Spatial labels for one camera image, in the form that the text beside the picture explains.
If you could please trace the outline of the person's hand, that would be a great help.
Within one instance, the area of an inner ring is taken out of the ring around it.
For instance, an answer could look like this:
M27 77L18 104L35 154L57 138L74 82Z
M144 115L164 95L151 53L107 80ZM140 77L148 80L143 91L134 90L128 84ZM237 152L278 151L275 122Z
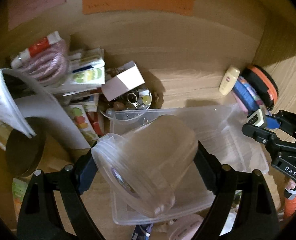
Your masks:
M289 177L284 178L284 188L290 192L296 189L296 182Z

